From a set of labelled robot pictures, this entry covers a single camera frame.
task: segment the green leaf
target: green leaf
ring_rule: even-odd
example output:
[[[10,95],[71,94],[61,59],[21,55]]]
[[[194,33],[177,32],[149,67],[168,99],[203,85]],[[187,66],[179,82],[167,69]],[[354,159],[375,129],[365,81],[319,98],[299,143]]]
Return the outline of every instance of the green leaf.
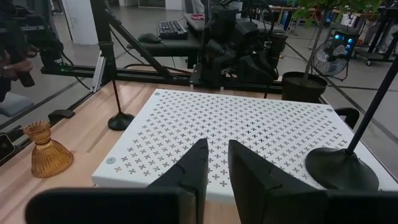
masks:
[[[308,10],[305,8],[301,8],[293,13],[292,18],[293,19],[303,18],[303,17],[306,17],[307,14],[308,14]]]
[[[310,26],[312,25],[312,22],[313,22],[313,16],[312,16],[312,17],[309,17],[309,18],[307,18],[307,19],[305,20],[304,26],[305,26],[306,28],[308,28],[308,27],[310,27]]]
[[[343,13],[340,11],[339,14],[336,17],[336,22],[340,23],[341,22],[341,18],[343,17]]]
[[[345,8],[344,6],[340,7],[340,12],[342,14],[346,14],[348,12],[347,8]]]
[[[373,0],[372,3],[372,13],[375,14],[380,7],[381,1],[380,0]]]
[[[290,6],[296,5],[296,3],[297,3],[297,0],[287,0],[287,4]]]

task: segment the black lamp base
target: black lamp base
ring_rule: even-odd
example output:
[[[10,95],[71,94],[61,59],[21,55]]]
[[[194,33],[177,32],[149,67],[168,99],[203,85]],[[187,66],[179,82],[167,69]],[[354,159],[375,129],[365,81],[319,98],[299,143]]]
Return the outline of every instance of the black lamp base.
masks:
[[[130,125],[133,119],[133,115],[120,112],[109,119],[108,127],[113,131],[124,131]]]
[[[327,189],[378,190],[379,179],[356,154],[345,149],[318,148],[308,153],[305,167]]]

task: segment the metal screw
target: metal screw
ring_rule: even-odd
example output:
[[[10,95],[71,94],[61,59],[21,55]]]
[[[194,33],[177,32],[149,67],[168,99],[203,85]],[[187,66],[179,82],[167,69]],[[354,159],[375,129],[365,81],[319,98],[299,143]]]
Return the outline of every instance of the metal screw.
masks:
[[[113,157],[107,158],[107,160],[106,160],[107,164],[112,164],[112,163],[115,163],[115,162],[116,162],[116,159],[113,158]]]

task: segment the potted plant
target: potted plant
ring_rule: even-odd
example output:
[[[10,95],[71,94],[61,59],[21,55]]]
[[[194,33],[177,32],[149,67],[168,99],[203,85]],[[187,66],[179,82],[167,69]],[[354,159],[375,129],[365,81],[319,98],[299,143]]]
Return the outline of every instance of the potted plant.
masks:
[[[380,6],[381,0],[288,0],[288,3],[293,6],[299,6],[292,18],[306,17],[306,27],[312,24],[316,12],[322,12],[322,18],[318,23],[317,36],[305,71],[287,72],[282,77],[282,99],[316,103],[322,93],[325,92],[328,82],[321,76],[309,74],[309,71],[328,12],[333,8],[339,9],[339,15],[336,20],[340,21],[341,16],[347,12],[347,7],[357,12],[371,6],[373,13],[375,13]]]

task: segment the computer keyboard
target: computer keyboard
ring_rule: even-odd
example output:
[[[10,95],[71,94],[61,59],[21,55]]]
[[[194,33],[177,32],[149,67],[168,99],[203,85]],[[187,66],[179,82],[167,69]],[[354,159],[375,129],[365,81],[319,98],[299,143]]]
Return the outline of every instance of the computer keyboard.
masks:
[[[179,21],[162,21],[158,24],[157,35],[161,39],[185,40],[188,32]]]

